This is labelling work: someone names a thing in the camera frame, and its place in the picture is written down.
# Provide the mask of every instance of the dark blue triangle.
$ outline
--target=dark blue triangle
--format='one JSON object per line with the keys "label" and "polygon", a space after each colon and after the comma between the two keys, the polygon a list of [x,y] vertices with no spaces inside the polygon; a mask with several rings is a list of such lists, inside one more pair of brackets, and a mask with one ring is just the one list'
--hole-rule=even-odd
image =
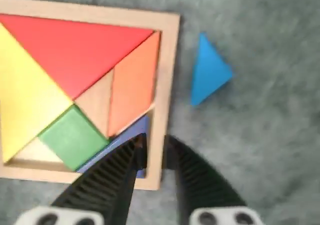
{"label": "dark blue triangle", "polygon": [[206,35],[200,33],[193,69],[191,104],[196,106],[232,78],[231,68],[222,60]]}

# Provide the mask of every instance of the triangle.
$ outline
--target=triangle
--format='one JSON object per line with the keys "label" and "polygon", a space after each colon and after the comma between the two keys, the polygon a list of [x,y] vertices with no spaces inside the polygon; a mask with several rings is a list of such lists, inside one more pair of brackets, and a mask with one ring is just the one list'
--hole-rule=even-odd
{"label": "triangle", "polygon": [[206,35],[200,33],[193,69],[191,104],[196,106],[232,78],[233,74]]}
{"label": "triangle", "polygon": [[1,23],[0,41],[1,142],[6,163],[72,101]]}
{"label": "triangle", "polygon": [[148,138],[149,133],[149,117],[147,115],[144,115],[141,117],[138,121],[136,121],[133,125],[128,127],[124,132],[119,134],[110,144],[97,153],[94,157],[92,157],[90,160],[88,160],[82,167],[80,167],[77,172],[78,173],[84,173],[87,171],[92,165],[94,165],[96,162],[98,162],[100,159],[102,159],[105,155],[110,153],[112,150],[117,148],[119,145],[123,144],[124,142],[134,138],[135,136],[139,134],[146,133],[146,137]]}
{"label": "triangle", "polygon": [[109,71],[74,101],[86,117],[105,137],[107,137],[108,131],[109,104],[113,74],[113,70]]}
{"label": "triangle", "polygon": [[62,160],[37,137],[19,151],[13,159],[20,161],[62,163]]}
{"label": "triangle", "polygon": [[115,136],[153,101],[160,32],[155,32],[114,68],[108,136]]}
{"label": "triangle", "polygon": [[153,32],[7,14],[0,14],[0,23],[72,100]]}

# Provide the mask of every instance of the screw hole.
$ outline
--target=screw hole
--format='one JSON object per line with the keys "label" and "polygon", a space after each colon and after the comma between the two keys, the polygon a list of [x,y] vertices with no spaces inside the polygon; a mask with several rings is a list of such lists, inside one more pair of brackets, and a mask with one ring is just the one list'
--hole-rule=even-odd
{"label": "screw hole", "polygon": [[55,225],[57,220],[58,220],[57,215],[53,213],[49,213],[42,216],[36,225]]}
{"label": "screw hole", "polygon": [[202,225],[216,225],[217,219],[215,218],[215,216],[212,213],[205,211],[200,214],[199,222]]}
{"label": "screw hole", "polygon": [[240,212],[235,215],[235,220],[238,224],[241,225],[253,225],[255,222],[248,214]]}
{"label": "screw hole", "polygon": [[76,225],[95,225],[95,221],[91,218],[83,218],[76,223]]}

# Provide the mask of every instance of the blue triangle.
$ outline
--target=blue triangle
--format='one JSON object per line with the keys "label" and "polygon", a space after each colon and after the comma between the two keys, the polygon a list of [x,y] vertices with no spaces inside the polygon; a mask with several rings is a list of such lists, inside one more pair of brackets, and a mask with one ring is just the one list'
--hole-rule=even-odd
{"label": "blue triangle", "polygon": [[200,104],[231,78],[231,68],[222,60],[206,35],[200,33],[197,59],[193,68],[191,104]]}
{"label": "blue triangle", "polygon": [[[100,159],[102,159],[105,155],[110,153],[112,150],[114,150],[115,148],[117,148],[118,146],[123,144],[124,142],[134,138],[135,136],[137,136],[139,134],[146,133],[146,135],[148,137],[148,133],[149,133],[148,130],[149,130],[149,117],[147,115],[144,115],[138,121],[136,121],[133,125],[128,127],[121,134],[119,134],[103,150],[98,152],[94,157],[92,157],[85,164],[83,164],[80,168],[78,168],[78,170],[76,172],[77,173],[84,173],[92,165],[94,165],[96,162],[98,162]],[[139,170],[137,173],[137,178],[143,178],[143,177],[144,177],[144,171]]]}

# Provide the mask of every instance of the light yellow triangle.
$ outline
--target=light yellow triangle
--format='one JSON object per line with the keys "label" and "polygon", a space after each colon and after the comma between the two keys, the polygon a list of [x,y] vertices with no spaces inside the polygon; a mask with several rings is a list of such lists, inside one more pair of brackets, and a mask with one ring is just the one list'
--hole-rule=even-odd
{"label": "light yellow triangle", "polygon": [[72,104],[0,24],[0,132],[3,161],[11,159]]}
{"label": "light yellow triangle", "polygon": [[13,159],[20,161],[63,163],[63,161],[37,137],[19,151]]}
{"label": "light yellow triangle", "polygon": [[105,137],[108,132],[113,76],[114,70],[109,71],[74,101]]}

